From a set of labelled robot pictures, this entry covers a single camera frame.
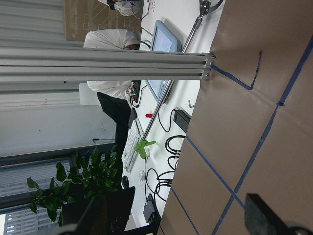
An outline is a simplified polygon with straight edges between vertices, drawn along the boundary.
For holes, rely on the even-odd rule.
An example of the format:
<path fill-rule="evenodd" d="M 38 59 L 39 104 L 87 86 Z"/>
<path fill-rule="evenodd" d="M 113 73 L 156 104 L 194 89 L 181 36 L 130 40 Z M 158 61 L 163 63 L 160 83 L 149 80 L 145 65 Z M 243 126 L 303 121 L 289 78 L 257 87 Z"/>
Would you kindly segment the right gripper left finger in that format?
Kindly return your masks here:
<path fill-rule="evenodd" d="M 77 227 L 75 235 L 107 235 L 108 215 L 105 196 L 95 196 L 84 211 Z"/>

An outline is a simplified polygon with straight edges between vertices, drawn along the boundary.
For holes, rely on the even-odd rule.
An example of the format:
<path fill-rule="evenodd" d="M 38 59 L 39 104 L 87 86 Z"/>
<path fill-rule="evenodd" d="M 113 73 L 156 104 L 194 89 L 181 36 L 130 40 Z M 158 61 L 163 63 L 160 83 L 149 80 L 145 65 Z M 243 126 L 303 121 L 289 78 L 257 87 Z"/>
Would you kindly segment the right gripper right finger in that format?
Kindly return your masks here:
<path fill-rule="evenodd" d="M 250 235 L 288 235 L 286 224 L 254 193 L 245 199 L 245 226 Z"/>

